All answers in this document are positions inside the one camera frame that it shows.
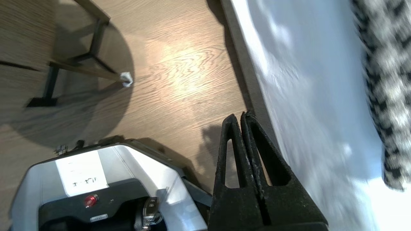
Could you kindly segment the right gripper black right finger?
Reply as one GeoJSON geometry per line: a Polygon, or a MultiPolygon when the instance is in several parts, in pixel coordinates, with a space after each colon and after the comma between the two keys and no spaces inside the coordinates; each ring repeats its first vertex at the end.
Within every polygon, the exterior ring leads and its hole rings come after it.
{"type": "Polygon", "coordinates": [[[264,224],[327,227],[327,219],[251,113],[242,113],[241,130],[264,224]]]}

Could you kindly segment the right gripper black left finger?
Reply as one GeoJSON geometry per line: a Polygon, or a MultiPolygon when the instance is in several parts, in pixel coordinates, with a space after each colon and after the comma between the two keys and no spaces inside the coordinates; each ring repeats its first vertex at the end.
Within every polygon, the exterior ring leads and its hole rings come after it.
{"type": "Polygon", "coordinates": [[[252,114],[223,120],[210,208],[210,231],[262,231],[266,224],[261,183],[265,175],[251,132],[252,114]],[[227,145],[232,141],[239,187],[226,186],[227,145]]]}

